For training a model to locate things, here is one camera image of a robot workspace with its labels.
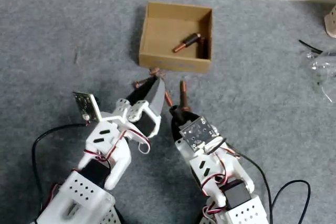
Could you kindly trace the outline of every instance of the white robot part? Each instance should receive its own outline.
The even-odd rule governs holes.
[[[223,143],[220,148],[209,155],[206,155],[203,150],[194,153],[183,139],[176,141],[175,145],[181,152],[184,160],[190,165],[200,185],[203,185],[202,189],[205,195],[210,196],[219,207],[225,206],[226,198],[219,189],[218,182],[213,177],[205,183],[207,178],[210,178],[214,174],[223,174],[226,176],[226,179],[233,177],[241,179],[244,181],[246,188],[250,193],[254,191],[254,183],[252,179],[242,168],[237,158],[228,154],[225,150],[228,149],[226,143]]]
[[[78,172],[72,172],[58,194],[36,220],[38,224],[99,224],[115,199]],[[120,224],[117,214],[114,223]]]
[[[206,215],[199,224],[268,224],[265,209],[257,195],[229,211],[223,210],[214,215]]]
[[[145,97],[145,99],[149,99],[150,103],[147,100],[135,102],[134,99],[137,99],[137,95],[133,93],[132,101],[135,102],[133,106],[127,99],[119,99],[116,102],[116,109],[112,113],[100,112],[93,94],[74,92],[82,117],[86,121],[98,122],[86,140],[86,149],[78,164],[78,169],[85,168],[92,159],[96,159],[98,165],[98,161],[109,162],[111,169],[105,179],[104,188],[114,189],[131,163],[131,153],[126,137],[138,142],[139,150],[142,153],[149,152],[149,140],[139,130],[140,126],[137,128],[134,123],[141,118],[142,113],[146,113],[154,122],[151,124],[153,130],[146,129],[151,131],[149,137],[158,133],[164,90],[163,80],[156,79]],[[128,120],[128,115],[131,115],[131,121]],[[140,149],[142,144],[147,145],[147,152]],[[97,172],[97,176],[106,176],[106,174]],[[50,196],[52,200],[45,206],[45,209],[33,222],[34,224],[121,224],[114,208],[114,197],[78,172],[70,174],[54,198],[52,198],[53,191]]]
[[[148,138],[151,138],[158,134],[160,123],[161,123],[161,116],[156,115],[150,108],[150,104],[146,100],[138,101],[136,104],[134,104],[132,107],[130,107],[128,113],[127,113],[127,119],[131,123],[135,123],[138,120],[140,120],[142,113],[146,113],[155,123],[154,130],[151,132],[151,134],[148,136]]]

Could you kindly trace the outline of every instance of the white plastic piece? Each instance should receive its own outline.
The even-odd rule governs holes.
[[[86,149],[91,152],[99,152],[103,156],[107,156],[114,148],[112,155],[109,158],[111,163],[111,173],[105,182],[105,188],[108,190],[114,189],[126,169],[131,163],[131,152],[124,137],[121,136],[118,126],[113,122],[100,122],[92,131],[86,140]],[[78,168],[85,167],[91,159],[96,156],[85,153]]]
[[[118,214],[114,207],[101,219],[99,224],[121,224]]]
[[[148,138],[151,138],[158,134],[160,123],[161,123],[161,116],[157,116],[154,114],[154,112],[149,108],[148,101],[141,100],[138,101],[136,104],[134,104],[127,113],[127,119],[131,123],[135,123],[138,120],[140,120],[142,113],[146,113],[155,123],[154,130],[151,132],[151,134],[148,136]]]
[[[79,173],[72,172],[39,216],[37,223],[99,224],[109,210],[114,208],[114,204],[112,195]]]
[[[115,121],[117,124],[125,124],[127,122],[127,113],[131,107],[130,102],[124,98],[120,98],[115,103],[116,109],[111,113],[101,112],[104,121]]]
[[[225,212],[228,224],[268,224],[264,207],[257,195],[230,211]]]
[[[324,18],[325,28],[330,37],[336,38],[336,6]]]
[[[199,224],[268,224],[265,209],[257,195],[229,211],[214,215],[216,222],[202,218]]]
[[[213,174],[223,174],[223,168],[217,165],[213,160],[213,157],[209,155],[199,155],[198,157],[189,161],[191,169],[200,181],[201,185],[206,181],[206,179]],[[216,184],[215,178],[210,179],[203,187],[203,190],[213,198],[219,207],[225,207],[226,197],[219,189]]]
[[[222,139],[222,137],[217,137],[216,139],[214,139],[214,143],[212,143],[211,141],[206,145],[206,147],[211,150],[213,146],[216,146]],[[225,165],[226,176],[228,178],[234,177],[236,179],[241,179],[244,181],[246,188],[250,193],[254,191],[255,186],[252,179],[242,168],[237,158],[228,154],[226,150],[222,149],[228,148],[226,143],[223,143],[221,145],[222,148],[218,148],[214,153],[210,155],[206,155],[203,150],[198,150],[196,153],[194,153],[190,146],[187,144],[187,142],[183,139],[176,141],[175,145],[182,154],[184,160],[187,162],[187,164],[190,165],[201,185],[212,174],[224,173],[224,168],[219,161],[221,160]],[[206,194],[208,194],[219,207],[225,206],[226,197],[219,189],[218,184],[216,183],[214,178],[210,179],[204,185],[203,189]]]

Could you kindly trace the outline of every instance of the cardboard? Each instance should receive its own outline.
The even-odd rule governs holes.
[[[198,43],[173,53],[173,48],[192,33],[207,41],[206,54]],[[139,50],[139,65],[167,70],[205,73],[211,64],[212,9],[148,2]]]

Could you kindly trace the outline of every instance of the transparent plastic container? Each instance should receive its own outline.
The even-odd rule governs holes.
[[[307,58],[314,81],[330,102],[336,102],[336,47],[320,55],[309,53]]]

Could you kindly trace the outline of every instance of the metal plate with holes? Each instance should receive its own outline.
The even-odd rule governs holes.
[[[265,209],[257,195],[226,212],[225,216],[229,224],[268,224]]]
[[[100,111],[93,94],[81,92],[73,92],[73,94],[75,96],[77,106],[83,118],[87,121],[90,120],[98,122],[100,120]]]
[[[118,214],[114,207],[102,218],[99,224],[121,224]]]
[[[181,129],[180,134],[194,152],[200,144],[207,144],[216,137],[214,129],[203,116]]]
[[[94,208],[109,194],[77,172],[72,172],[60,191],[88,209]]]

